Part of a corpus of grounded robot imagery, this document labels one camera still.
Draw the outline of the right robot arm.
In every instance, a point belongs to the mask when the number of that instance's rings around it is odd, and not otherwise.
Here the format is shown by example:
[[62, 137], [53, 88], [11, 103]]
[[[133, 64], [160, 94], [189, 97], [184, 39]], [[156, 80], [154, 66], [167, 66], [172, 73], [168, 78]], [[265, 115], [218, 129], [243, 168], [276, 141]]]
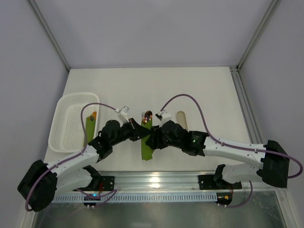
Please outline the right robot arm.
[[242, 144], [212, 139], [208, 133], [187, 131], [179, 124], [168, 121], [153, 126], [146, 143], [151, 149], [169, 146], [179, 148], [190, 156], [223, 157], [241, 162], [241, 165], [219, 165], [214, 181], [223, 187], [239, 181], [263, 181], [278, 188], [286, 188], [290, 159], [282, 146], [269, 140], [267, 144]]

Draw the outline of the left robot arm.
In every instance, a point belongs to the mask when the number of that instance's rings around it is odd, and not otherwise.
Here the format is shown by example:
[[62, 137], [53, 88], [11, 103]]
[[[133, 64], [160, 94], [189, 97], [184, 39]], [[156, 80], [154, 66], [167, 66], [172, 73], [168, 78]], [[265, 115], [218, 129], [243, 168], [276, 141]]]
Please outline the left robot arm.
[[25, 199], [27, 212], [38, 212], [53, 200], [59, 182], [79, 169], [108, 157], [113, 146], [126, 140], [137, 141], [150, 134], [150, 130], [134, 119], [120, 125], [116, 120], [106, 122], [98, 135], [84, 148], [67, 157], [49, 163], [37, 160], [28, 169], [17, 190]]

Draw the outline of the copper fork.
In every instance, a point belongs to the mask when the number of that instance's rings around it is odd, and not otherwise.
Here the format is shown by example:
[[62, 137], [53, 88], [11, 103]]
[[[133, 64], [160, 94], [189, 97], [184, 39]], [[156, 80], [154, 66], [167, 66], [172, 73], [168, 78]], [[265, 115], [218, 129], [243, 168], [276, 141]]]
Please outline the copper fork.
[[142, 120], [141, 120], [142, 124], [146, 124], [147, 123], [147, 118], [145, 115], [145, 112], [142, 112]]

